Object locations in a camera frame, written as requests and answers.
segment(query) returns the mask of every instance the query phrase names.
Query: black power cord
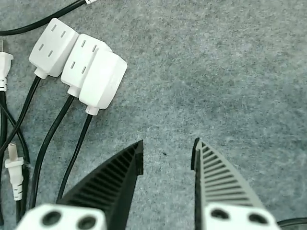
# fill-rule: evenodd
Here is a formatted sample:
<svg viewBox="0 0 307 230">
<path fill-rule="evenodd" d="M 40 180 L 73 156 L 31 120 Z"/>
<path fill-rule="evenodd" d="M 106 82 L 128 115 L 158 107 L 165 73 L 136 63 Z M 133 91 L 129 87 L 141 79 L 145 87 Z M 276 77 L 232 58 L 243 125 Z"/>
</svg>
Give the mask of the black power cord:
<svg viewBox="0 0 307 230">
<path fill-rule="evenodd" d="M 30 25 L 18 28 L 18 29 L 13 29 L 13 30 L 6 30 L 6 31 L 0 31 L 0 36 L 8 36 L 8 35 L 19 35 L 22 33 L 26 33 L 29 32 L 31 30 L 37 29 L 43 25 L 48 24 L 51 19 L 53 18 L 59 18 L 69 12 L 71 12 L 72 10 L 75 10 L 76 8 L 84 5 L 86 2 L 85 0 L 77 0 L 76 2 L 70 4 L 69 6 L 63 8 L 62 10 L 59 10 L 58 12 L 38 21 L 35 23 L 32 23 Z"/>
<path fill-rule="evenodd" d="M 40 170 L 43 164 L 44 156 L 47 151 L 47 148 L 49 146 L 49 143 L 56 132 L 57 128 L 59 127 L 59 124 L 63 120 L 65 114 L 67 113 L 72 101 L 74 99 L 74 96 L 69 96 L 66 103 L 64 104 L 63 108 L 61 109 L 60 113 L 58 114 L 57 118 L 53 122 L 50 130 L 48 131 L 44 142 L 42 146 L 40 147 L 35 167 L 34 167 L 34 172 L 33 172 L 33 178 L 32 178 L 32 184 L 31 184 L 31 194 L 30 194 L 30 204 L 29 204 L 29 209 L 32 209 L 35 207 L 36 204 L 36 198 L 37 198 L 37 189 L 38 189 L 38 182 L 39 182 L 39 174 Z"/>
<path fill-rule="evenodd" d="M 0 145 L 2 146 L 4 144 L 4 142 L 6 140 L 6 136 L 7 136 L 7 119 L 9 119 L 9 121 L 13 125 L 13 127 L 16 125 L 16 122 L 15 122 L 13 116 L 11 115 L 11 113 L 7 109 L 6 93 L 4 91 L 0 92 L 0 107 L 1 107 Z M 18 135 L 18 138 L 20 140 L 21 146 L 23 148 L 24 160 L 27 163 L 30 163 L 29 150 L 28 150 L 24 136 L 23 136 L 20 129 L 17 130 L 17 135 Z M 0 158 L 0 167 L 1 168 L 2 168 L 2 165 L 3 165 L 3 160 L 4 160 L 4 155 L 2 155 L 2 157 Z M 25 180 L 23 185 L 27 187 L 28 182 Z M 18 218 L 20 218 L 21 215 L 20 215 L 19 211 L 18 212 L 17 211 L 18 210 L 16 210 L 16 214 L 18 216 L 16 216 L 16 218 L 18 219 Z M 2 214 L 2 212 L 0 212 L 0 224 L 3 224 L 2 222 L 3 222 L 3 214 Z"/>
<path fill-rule="evenodd" d="M 0 92 L 0 98 L 4 98 L 3 100 L 1 100 L 1 103 L 0 103 L 1 114 L 5 115 L 6 118 L 10 121 L 11 125 L 13 127 L 15 127 L 16 121 L 7 108 L 5 92 Z M 18 138 L 20 140 L 20 144 L 23 148 L 24 160 L 27 163 L 30 163 L 29 149 L 28 149 L 27 143 L 25 142 L 23 133 L 21 132 L 20 128 L 17 129 L 17 136 L 18 136 Z"/>
<path fill-rule="evenodd" d="M 77 157 L 78 157 L 78 154 L 79 154 L 81 145 L 82 145 L 82 143 L 83 143 L 85 134 L 86 134 L 87 129 L 88 129 L 90 123 L 91 123 L 92 118 L 93 118 L 92 115 L 88 115 L 87 118 L 86 118 L 86 121 L 85 121 L 85 123 L 84 123 L 83 129 L 82 129 L 82 131 L 81 131 L 81 134 L 80 134 L 80 137 L 79 137 L 79 140 L 78 140 L 78 143 L 77 143 L 77 145 L 76 145 L 75 152 L 73 153 L 72 158 L 71 158 L 71 161 L 69 162 L 69 165 L 67 166 L 67 169 L 66 169 L 66 172 L 65 172 L 65 174 L 64 174 L 64 177 L 63 177 L 61 186 L 60 186 L 60 188 L 59 188 L 59 193 L 58 193 L 58 197 L 57 197 L 57 202 L 58 202 L 58 201 L 62 198 L 62 196 L 63 196 L 63 193 L 64 193 L 64 190 L 65 190 L 65 186 L 66 186 L 68 177 L 69 177 L 69 175 L 70 175 L 70 173 L 71 173 L 71 170 L 72 170 L 72 167 L 73 167 L 74 163 L 76 162 L 76 159 L 77 159 Z"/>
<path fill-rule="evenodd" d="M 295 225 L 307 225 L 307 217 L 286 219 L 286 220 L 282 220 L 282 221 L 277 222 L 277 224 L 281 228 L 293 227 Z"/>
<path fill-rule="evenodd" d="M 32 98 L 33 98 L 33 95 L 34 95 L 34 93 L 35 93 L 35 91 L 36 91 L 36 89 L 37 89 L 37 87 L 38 87 L 38 84 L 39 84 L 40 80 L 41 80 L 41 78 L 39 78 L 39 77 L 37 77 L 37 76 L 35 77 L 35 79 L 34 79 L 32 85 L 31 85 L 31 88 L 30 88 L 30 90 L 29 90 L 29 93 L 28 93 L 28 95 L 27 95 L 27 98 L 25 99 L 23 108 L 22 108 L 21 113 L 20 113 L 20 115 L 19 115 L 19 118 L 18 118 L 18 120 L 17 120 L 17 122 L 16 122 L 16 125 L 14 126 L 12 132 L 11 132 L 10 135 L 7 137 L 6 141 L 4 142 L 4 144 L 2 145 L 2 147 L 1 147 L 1 149 L 0 149 L 0 158 L 3 157 L 4 152 L 5 152 L 5 150 L 6 150 L 7 146 L 8 146 L 8 144 L 13 140 L 14 136 L 15 136 L 16 133 L 17 133 L 17 130 L 20 128 L 20 125 L 21 125 L 21 123 L 22 123 L 23 120 L 24 120 L 25 114 L 26 114 L 26 112 L 28 111 L 30 102 L 31 102 L 31 100 L 32 100 Z"/>
<path fill-rule="evenodd" d="M 21 201 L 17 200 L 16 201 L 16 223 L 18 224 L 19 221 L 21 220 Z"/>
<path fill-rule="evenodd" d="M 20 207 L 20 219 L 24 216 L 27 208 L 27 195 L 28 195 L 28 186 L 29 186 L 29 177 L 30 173 L 27 166 L 23 165 L 23 198 L 21 200 L 21 207 Z"/>
<path fill-rule="evenodd" d="M 6 104 L 6 98 L 5 98 L 5 92 L 0 92 L 0 104 Z M 8 120 L 7 117 L 3 112 L 1 112 L 1 130 L 0 130 L 0 145 L 2 146 L 5 143 L 6 136 L 8 131 Z M 4 155 L 0 157 L 0 165 L 2 168 L 4 160 Z M 4 219 L 2 214 L 2 206 L 0 205 L 0 225 L 4 225 Z"/>
</svg>

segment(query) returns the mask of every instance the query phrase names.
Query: cord strain relief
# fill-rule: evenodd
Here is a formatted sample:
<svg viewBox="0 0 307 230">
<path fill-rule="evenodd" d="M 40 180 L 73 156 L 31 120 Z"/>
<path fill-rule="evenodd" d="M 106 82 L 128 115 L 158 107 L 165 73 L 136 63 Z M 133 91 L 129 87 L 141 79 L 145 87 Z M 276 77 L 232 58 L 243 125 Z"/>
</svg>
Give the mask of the cord strain relief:
<svg viewBox="0 0 307 230">
<path fill-rule="evenodd" d="M 34 74 L 38 77 L 40 77 L 41 79 L 46 79 L 48 74 L 46 74 L 42 69 L 40 68 L 37 68 L 35 71 L 34 71 Z"/>
<path fill-rule="evenodd" d="M 7 78 L 0 78 L 0 91 L 6 92 Z"/>
<path fill-rule="evenodd" d="M 21 200 L 23 198 L 23 183 L 13 185 L 13 195 L 15 201 Z"/>
<path fill-rule="evenodd" d="M 80 91 L 81 91 L 80 88 L 75 87 L 75 86 L 71 86 L 71 87 L 69 87 L 67 93 L 70 94 L 71 96 L 78 98 L 79 95 L 80 95 Z"/>
<path fill-rule="evenodd" d="M 92 106 L 87 106 L 85 112 L 89 115 L 97 116 L 99 108 L 95 108 Z"/>
</svg>

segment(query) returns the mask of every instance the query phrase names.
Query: white plug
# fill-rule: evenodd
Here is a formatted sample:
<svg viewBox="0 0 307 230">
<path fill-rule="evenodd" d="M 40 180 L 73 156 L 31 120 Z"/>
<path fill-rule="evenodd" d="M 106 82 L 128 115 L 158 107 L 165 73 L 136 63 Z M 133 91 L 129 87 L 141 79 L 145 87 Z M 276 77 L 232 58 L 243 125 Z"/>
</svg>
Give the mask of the white plug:
<svg viewBox="0 0 307 230">
<path fill-rule="evenodd" d="M 103 41 L 86 34 L 78 37 L 61 75 L 61 81 L 70 86 L 68 94 L 79 97 L 84 79 L 98 50 L 112 52 Z"/>
<path fill-rule="evenodd" d="M 53 18 L 36 42 L 29 61 L 37 67 L 35 74 L 58 77 L 79 34 L 57 18 Z"/>
<path fill-rule="evenodd" d="M 127 66 L 120 56 L 104 50 L 97 51 L 79 95 L 80 102 L 88 105 L 88 114 L 97 115 L 99 109 L 108 108 Z"/>
<path fill-rule="evenodd" d="M 10 182 L 13 187 L 14 200 L 21 200 L 23 198 L 23 171 L 22 165 L 24 158 L 18 157 L 17 147 L 15 143 L 10 143 L 8 146 L 9 159 L 5 160 L 5 168 L 9 170 Z"/>
<path fill-rule="evenodd" d="M 6 92 L 7 76 L 11 69 L 12 54 L 4 52 L 3 40 L 0 40 L 0 91 Z"/>
</svg>

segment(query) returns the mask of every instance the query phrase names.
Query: outlet socket hole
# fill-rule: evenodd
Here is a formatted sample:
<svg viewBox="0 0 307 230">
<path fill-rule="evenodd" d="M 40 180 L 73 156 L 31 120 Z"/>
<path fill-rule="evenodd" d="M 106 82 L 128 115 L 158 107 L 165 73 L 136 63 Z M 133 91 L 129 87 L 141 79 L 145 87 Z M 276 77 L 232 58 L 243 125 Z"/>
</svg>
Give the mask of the outlet socket hole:
<svg viewBox="0 0 307 230">
<path fill-rule="evenodd" d="M 61 37 L 63 37 L 65 33 L 66 33 L 66 31 L 64 31 L 64 32 L 62 33 Z"/>
<path fill-rule="evenodd" d="M 38 50 L 41 51 L 43 47 L 44 47 L 44 44 L 41 44 Z"/>
</svg>

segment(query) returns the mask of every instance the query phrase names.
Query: gray carpet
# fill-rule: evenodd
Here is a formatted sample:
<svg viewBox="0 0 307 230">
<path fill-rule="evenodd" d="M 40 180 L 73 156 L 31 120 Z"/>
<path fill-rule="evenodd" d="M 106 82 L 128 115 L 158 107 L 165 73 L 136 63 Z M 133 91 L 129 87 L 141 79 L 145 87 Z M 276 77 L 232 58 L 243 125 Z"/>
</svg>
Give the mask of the gray carpet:
<svg viewBox="0 0 307 230">
<path fill-rule="evenodd" d="M 35 22 L 73 0 L 0 0 L 0 29 Z M 90 125 L 67 188 L 144 139 L 127 229 L 193 229 L 193 141 L 229 159 L 277 220 L 307 216 L 307 1 L 99 0 L 61 18 L 105 41 L 128 63 L 111 106 Z M 28 56 L 43 28 L 1 37 L 14 55 L 8 105 L 15 117 L 35 70 Z M 43 81 L 22 129 L 33 167 L 67 86 Z M 42 167 L 37 203 L 54 202 L 85 121 L 73 102 Z M 5 229 L 15 225 L 7 173 Z"/>
</svg>

